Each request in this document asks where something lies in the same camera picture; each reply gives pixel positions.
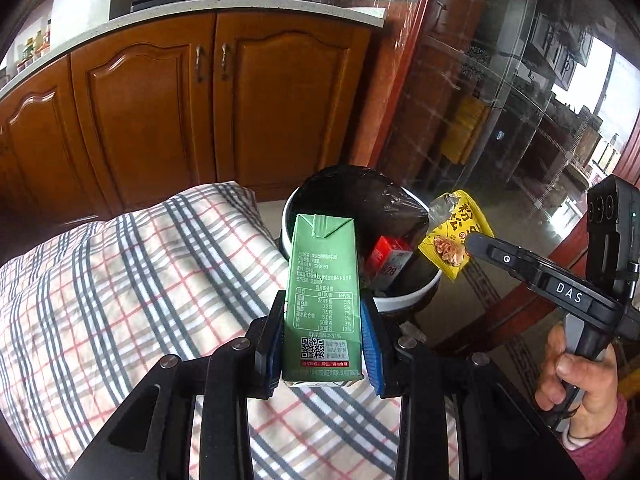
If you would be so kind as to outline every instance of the camera lens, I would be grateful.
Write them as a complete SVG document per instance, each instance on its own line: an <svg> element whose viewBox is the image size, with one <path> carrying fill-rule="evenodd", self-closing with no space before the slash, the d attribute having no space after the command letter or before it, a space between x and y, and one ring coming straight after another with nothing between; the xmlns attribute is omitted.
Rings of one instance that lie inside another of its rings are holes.
<svg viewBox="0 0 640 480"><path fill-rule="evenodd" d="M604 200L602 199L601 196L599 196L596 199L595 217L596 217L596 224L599 224L600 222L602 222L602 219L604 218Z"/></svg>
<svg viewBox="0 0 640 480"><path fill-rule="evenodd" d="M605 202L604 214L607 217L607 220L611 220L613 218L613 215L615 215L615 213L616 213L616 208L614 207L614 204L613 204L613 196L609 195L607 196L607 201Z"/></svg>

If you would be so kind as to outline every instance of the screw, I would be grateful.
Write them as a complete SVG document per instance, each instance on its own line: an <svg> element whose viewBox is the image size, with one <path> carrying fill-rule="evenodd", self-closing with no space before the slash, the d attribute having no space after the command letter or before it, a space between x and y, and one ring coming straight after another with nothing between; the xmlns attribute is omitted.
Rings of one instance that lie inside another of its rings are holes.
<svg viewBox="0 0 640 480"><path fill-rule="evenodd" d="M471 361L476 366L485 366L489 364L489 362L491 362L491 359L489 359L489 356L487 354L483 354L482 352L474 352L471 355Z"/></svg>
<svg viewBox="0 0 640 480"><path fill-rule="evenodd" d="M234 350L246 350L251 346L251 341L245 337L237 337L231 342L231 348Z"/></svg>
<svg viewBox="0 0 640 480"><path fill-rule="evenodd" d="M160 359L160 366L162 368L173 368L180 362L180 358L177 355L169 354Z"/></svg>
<svg viewBox="0 0 640 480"><path fill-rule="evenodd" d="M402 337L398 338L398 346L400 348L404 348L405 350L408 350L409 348L413 348L417 344L418 342L409 335L403 335Z"/></svg>

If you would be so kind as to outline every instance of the nutrition facts table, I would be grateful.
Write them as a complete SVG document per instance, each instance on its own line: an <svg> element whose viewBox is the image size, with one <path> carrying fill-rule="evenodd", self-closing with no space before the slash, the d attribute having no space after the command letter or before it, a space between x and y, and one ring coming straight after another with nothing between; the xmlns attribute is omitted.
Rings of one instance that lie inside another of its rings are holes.
<svg viewBox="0 0 640 480"><path fill-rule="evenodd" d="M353 294L296 288L294 328L326 333L354 332Z"/></svg>

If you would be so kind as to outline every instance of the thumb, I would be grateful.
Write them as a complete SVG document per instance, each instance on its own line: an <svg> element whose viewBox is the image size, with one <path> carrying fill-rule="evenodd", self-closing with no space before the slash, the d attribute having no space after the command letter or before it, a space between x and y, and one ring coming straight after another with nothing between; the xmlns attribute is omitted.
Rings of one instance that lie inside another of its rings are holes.
<svg viewBox="0 0 640 480"><path fill-rule="evenodd" d="M608 392L616 382L616 371L608 360L597 363L572 354L562 354L556 363L558 377L574 384L585 392Z"/></svg>

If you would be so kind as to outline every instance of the wrist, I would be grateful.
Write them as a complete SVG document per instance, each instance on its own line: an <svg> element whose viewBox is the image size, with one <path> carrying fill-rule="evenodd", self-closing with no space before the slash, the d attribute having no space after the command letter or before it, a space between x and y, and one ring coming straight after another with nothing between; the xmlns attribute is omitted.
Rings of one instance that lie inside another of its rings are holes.
<svg viewBox="0 0 640 480"><path fill-rule="evenodd" d="M618 399L614 397L597 412L588 412L584 406L572 416L569 423L569 435L574 438L594 438L607 429L616 416Z"/></svg>

